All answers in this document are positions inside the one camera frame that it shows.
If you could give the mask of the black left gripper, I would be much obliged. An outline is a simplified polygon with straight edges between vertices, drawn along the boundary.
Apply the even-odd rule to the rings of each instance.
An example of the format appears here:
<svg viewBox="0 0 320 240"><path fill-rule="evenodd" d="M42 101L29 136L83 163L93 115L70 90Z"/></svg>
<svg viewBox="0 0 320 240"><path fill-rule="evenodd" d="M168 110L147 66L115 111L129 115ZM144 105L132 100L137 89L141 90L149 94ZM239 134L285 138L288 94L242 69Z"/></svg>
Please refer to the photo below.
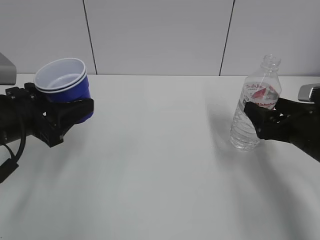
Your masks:
<svg viewBox="0 0 320 240"><path fill-rule="evenodd" d="M50 148L64 141L64 135L94 112L94 100L52 102L31 82L10 87L4 95L4 143L33 136Z"/></svg>

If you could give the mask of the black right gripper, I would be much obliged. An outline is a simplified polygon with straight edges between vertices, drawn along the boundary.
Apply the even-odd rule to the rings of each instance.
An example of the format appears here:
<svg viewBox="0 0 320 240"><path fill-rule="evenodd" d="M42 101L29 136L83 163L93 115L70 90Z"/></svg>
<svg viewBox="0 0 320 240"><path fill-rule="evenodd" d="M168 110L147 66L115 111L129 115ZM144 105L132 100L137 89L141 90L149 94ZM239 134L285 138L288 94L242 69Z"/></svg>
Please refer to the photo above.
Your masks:
<svg viewBox="0 0 320 240"><path fill-rule="evenodd" d="M320 113L312 103L280 97L275 110L247 102L244 113L263 140L290 143L300 150L320 149Z"/></svg>

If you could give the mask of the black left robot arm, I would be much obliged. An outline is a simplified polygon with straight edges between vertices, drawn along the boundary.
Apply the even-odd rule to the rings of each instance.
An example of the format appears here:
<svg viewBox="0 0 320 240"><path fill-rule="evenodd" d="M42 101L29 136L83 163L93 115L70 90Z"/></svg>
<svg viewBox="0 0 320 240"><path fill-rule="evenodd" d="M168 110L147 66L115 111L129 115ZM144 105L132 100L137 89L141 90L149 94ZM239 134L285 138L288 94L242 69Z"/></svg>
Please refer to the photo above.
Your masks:
<svg viewBox="0 0 320 240"><path fill-rule="evenodd" d="M65 134L93 112L94 100L89 97L52 102L31 82L22 88L7 88L0 96L0 143L21 139L23 123L26 136L32 135L51 148L61 144Z"/></svg>

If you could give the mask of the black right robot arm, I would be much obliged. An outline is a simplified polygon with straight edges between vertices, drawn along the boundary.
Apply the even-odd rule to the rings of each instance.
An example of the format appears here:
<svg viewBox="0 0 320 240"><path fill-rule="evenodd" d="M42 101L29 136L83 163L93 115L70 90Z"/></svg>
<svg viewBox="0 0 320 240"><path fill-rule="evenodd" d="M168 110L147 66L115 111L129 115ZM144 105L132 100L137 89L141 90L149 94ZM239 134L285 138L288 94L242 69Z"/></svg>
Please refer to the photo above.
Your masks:
<svg viewBox="0 0 320 240"><path fill-rule="evenodd" d="M247 102L244 113L257 137L292 144L315 160L320 160L320 107L279 98L275 109Z"/></svg>

